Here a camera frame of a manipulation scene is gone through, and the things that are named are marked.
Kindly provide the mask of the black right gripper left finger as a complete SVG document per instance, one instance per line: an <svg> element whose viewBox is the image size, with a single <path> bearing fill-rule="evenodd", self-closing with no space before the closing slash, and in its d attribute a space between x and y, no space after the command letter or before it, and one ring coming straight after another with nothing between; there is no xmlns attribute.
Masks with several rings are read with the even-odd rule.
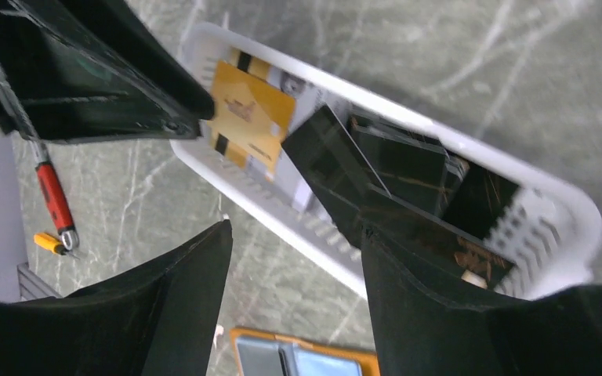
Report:
<svg viewBox="0 0 602 376"><path fill-rule="evenodd" d="M0 302L0 375L203 375L230 221L64 298Z"/></svg>

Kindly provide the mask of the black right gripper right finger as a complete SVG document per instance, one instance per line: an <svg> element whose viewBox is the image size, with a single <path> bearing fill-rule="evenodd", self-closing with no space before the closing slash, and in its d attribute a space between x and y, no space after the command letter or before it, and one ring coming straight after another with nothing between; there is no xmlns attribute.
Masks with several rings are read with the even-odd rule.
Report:
<svg viewBox="0 0 602 376"><path fill-rule="evenodd" d="M361 257L383 375L602 375L602 284L511 298L373 226L362 228Z"/></svg>

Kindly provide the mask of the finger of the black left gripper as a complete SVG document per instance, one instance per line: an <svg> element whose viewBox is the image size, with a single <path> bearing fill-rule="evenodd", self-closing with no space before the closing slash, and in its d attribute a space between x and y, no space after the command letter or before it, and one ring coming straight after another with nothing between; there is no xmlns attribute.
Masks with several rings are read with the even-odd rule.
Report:
<svg viewBox="0 0 602 376"><path fill-rule="evenodd" d="M0 1L0 136L196 139L210 93L123 1Z"/></svg>

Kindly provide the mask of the orange leather card holder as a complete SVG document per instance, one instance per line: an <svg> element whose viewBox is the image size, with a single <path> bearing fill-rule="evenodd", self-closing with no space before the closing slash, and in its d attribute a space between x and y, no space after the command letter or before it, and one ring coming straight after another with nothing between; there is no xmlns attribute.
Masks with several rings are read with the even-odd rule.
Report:
<svg viewBox="0 0 602 376"><path fill-rule="evenodd" d="M377 355L372 351L247 327L232 329L230 339L240 375L380 374Z"/></svg>

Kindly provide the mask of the white plastic basket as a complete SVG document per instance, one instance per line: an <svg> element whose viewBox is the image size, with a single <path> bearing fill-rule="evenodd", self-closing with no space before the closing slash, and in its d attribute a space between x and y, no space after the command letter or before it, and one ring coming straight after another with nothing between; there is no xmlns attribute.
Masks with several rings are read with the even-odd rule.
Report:
<svg viewBox="0 0 602 376"><path fill-rule="evenodd" d="M593 280L602 218L579 188L373 92L212 23L183 62L214 93L175 155L360 296L360 207L411 206L440 266L534 300Z"/></svg>

